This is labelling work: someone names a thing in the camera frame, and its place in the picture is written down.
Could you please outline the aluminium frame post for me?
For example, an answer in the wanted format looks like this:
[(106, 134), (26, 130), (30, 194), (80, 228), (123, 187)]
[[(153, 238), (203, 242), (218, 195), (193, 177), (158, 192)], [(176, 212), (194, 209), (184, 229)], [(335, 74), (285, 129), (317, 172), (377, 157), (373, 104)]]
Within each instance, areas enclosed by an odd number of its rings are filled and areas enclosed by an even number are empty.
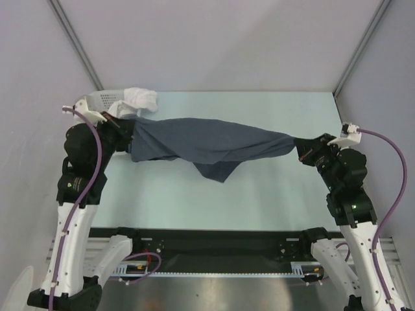
[(377, 29), (379, 28), (380, 24), (382, 23), (384, 17), (388, 13), (393, 3), (393, 0), (382, 0), (379, 2), (379, 5), (377, 6), (368, 26), (366, 27), (362, 35), (362, 38), (359, 40), (345, 70), (341, 74), (334, 88), (334, 98), (338, 98), (338, 96), (341, 94), (342, 90), (344, 89), (344, 86), (352, 76), (365, 50), (368, 48), (370, 41), (374, 37), (375, 33), (377, 32)]
[(78, 60), (84, 68), (84, 71), (86, 72), (89, 80), (93, 84), (95, 90), (102, 91), (104, 89), (104, 86), (87, 52), (85, 51), (84, 46), (72, 25), (72, 22), (68, 18), (61, 2), (59, 0), (47, 0), (47, 4), (49, 5), (53, 14), (55, 15), (58, 24), (61, 26), (65, 36), (71, 44), (75, 54), (78, 57)]

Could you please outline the blue tank top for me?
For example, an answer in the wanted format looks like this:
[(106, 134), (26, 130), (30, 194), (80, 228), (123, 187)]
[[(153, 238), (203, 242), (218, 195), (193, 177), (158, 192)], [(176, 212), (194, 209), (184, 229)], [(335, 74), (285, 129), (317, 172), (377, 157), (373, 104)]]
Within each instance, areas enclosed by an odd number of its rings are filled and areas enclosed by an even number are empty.
[(234, 122), (215, 119), (139, 118), (129, 152), (134, 162), (183, 159), (207, 179), (223, 183), (243, 162), (285, 156), (294, 138)]

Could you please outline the white plastic basket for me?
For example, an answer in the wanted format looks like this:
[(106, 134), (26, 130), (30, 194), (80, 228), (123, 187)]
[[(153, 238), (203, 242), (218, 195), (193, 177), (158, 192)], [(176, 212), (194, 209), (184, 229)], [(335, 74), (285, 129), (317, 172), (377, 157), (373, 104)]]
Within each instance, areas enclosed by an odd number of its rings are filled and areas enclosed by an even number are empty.
[(94, 91), (88, 95), (81, 96), (78, 100), (86, 99), (90, 110), (101, 113), (107, 111), (116, 100), (124, 99), (123, 91), (123, 89)]

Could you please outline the aluminium front rail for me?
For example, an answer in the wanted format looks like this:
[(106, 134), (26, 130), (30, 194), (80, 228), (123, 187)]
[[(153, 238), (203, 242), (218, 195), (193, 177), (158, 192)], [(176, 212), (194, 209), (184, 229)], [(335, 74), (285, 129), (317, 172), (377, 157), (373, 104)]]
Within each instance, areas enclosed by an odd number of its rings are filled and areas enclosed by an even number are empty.
[[(109, 243), (110, 238), (88, 238), (85, 260), (92, 260)], [(396, 248), (391, 239), (381, 240), (386, 262), (399, 262)], [(311, 262), (310, 250), (306, 250), (299, 238), (231, 238), (231, 239), (157, 239), (144, 238), (139, 253), (150, 251), (158, 253), (163, 260), (176, 255), (189, 256), (243, 256), (261, 255), (277, 262)]]

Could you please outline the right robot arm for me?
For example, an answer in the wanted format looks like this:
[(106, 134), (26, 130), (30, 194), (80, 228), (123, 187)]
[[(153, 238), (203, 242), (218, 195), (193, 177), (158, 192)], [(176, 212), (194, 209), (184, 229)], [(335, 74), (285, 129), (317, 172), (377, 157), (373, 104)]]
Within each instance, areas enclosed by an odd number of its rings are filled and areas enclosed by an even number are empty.
[(328, 194), (327, 208), (349, 249), (353, 266), (340, 257), (322, 227), (303, 231), (300, 255), (316, 259), (341, 293), (345, 310), (407, 310), (389, 272), (379, 242), (377, 215), (363, 187), (366, 156), (350, 141), (323, 134), (294, 140), (302, 164), (315, 167)]

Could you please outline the right aluminium frame post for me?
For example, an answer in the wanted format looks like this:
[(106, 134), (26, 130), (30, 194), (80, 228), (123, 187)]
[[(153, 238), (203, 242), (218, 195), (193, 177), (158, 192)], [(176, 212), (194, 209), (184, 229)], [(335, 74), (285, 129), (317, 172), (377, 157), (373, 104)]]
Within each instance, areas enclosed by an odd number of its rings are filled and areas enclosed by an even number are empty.
[(379, 2), (379, 5), (377, 6), (368, 26), (366, 27), (362, 35), (362, 38), (359, 40), (345, 70), (341, 74), (334, 88), (334, 98), (338, 98), (338, 96), (341, 94), (342, 90), (344, 89), (344, 86), (352, 76), (365, 50), (368, 48), (370, 41), (374, 37), (375, 33), (377, 32), (377, 29), (379, 28), (380, 24), (382, 23), (384, 17), (388, 13), (393, 3), (393, 0), (382, 0)]

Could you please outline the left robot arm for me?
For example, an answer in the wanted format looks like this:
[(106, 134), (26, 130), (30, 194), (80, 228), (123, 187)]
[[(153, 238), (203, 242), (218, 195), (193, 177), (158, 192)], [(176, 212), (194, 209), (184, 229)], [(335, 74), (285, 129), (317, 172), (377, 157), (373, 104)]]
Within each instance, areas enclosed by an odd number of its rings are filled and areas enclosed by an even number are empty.
[(46, 310), (96, 310), (104, 285), (125, 258), (138, 258), (143, 243), (127, 234), (110, 243), (89, 264), (84, 263), (92, 221), (107, 182), (113, 154), (132, 140), (134, 122), (101, 113), (97, 124), (87, 119), (65, 134), (66, 157), (58, 181), (58, 225), (46, 276), (27, 304)]

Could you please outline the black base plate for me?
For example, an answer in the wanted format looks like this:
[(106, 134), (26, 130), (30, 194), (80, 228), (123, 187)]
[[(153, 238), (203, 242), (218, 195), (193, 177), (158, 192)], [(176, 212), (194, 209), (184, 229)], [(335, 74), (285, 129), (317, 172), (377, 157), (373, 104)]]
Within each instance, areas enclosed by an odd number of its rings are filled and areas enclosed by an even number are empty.
[(310, 262), (306, 231), (221, 231), (140, 229), (140, 246), (151, 251), (158, 273), (285, 273), (292, 262)]

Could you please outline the white tank top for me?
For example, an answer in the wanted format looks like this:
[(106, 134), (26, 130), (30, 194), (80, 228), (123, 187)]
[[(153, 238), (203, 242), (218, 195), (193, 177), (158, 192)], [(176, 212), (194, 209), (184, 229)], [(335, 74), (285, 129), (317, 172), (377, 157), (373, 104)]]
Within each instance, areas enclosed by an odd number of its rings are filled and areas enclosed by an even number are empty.
[(148, 110), (152, 113), (158, 110), (158, 94), (155, 91), (132, 87), (124, 89), (123, 95), (124, 99), (116, 100), (107, 110), (113, 117), (119, 119), (129, 115), (139, 117), (142, 110)]

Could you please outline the left aluminium frame post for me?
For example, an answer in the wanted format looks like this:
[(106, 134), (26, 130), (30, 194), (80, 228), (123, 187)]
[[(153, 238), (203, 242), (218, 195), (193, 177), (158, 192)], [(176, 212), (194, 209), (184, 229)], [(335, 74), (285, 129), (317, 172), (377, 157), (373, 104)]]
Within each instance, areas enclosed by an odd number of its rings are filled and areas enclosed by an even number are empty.
[(84, 46), (72, 25), (72, 22), (68, 18), (61, 2), (59, 0), (47, 0), (47, 4), (49, 5), (53, 14), (55, 15), (58, 24), (61, 26), (65, 36), (71, 44), (75, 54), (78, 57), (78, 60), (84, 68), (84, 71), (86, 72), (89, 80), (93, 84), (95, 90), (102, 91), (104, 89), (104, 86), (87, 52), (85, 51)]

